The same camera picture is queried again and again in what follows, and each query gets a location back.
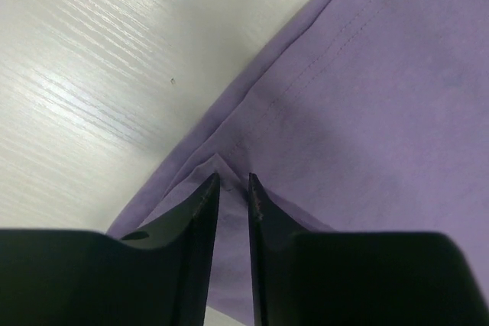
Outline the purple t shirt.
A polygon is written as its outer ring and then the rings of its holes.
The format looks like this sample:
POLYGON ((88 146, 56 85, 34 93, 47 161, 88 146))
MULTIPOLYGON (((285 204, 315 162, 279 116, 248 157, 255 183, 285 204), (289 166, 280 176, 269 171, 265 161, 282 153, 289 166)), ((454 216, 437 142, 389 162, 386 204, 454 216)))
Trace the purple t shirt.
POLYGON ((488 0, 311 0, 109 228, 221 178, 209 306, 254 322, 245 193, 255 173, 306 225, 438 231, 488 291, 488 0))

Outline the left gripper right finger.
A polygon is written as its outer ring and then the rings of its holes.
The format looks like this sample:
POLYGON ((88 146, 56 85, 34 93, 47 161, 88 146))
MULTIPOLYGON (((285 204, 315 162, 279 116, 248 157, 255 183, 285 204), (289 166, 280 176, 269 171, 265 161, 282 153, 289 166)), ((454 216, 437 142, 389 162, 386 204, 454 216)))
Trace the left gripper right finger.
POLYGON ((257 325, 486 325, 455 243, 434 232, 311 231, 248 179, 257 325))

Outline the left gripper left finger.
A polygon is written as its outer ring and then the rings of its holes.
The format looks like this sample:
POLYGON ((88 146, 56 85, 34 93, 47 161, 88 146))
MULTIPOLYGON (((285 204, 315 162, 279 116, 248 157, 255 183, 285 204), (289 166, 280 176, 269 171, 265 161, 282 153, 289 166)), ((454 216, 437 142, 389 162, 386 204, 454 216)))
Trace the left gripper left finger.
POLYGON ((115 239, 93 231, 1 232, 3 325, 201 325, 220 179, 115 239))

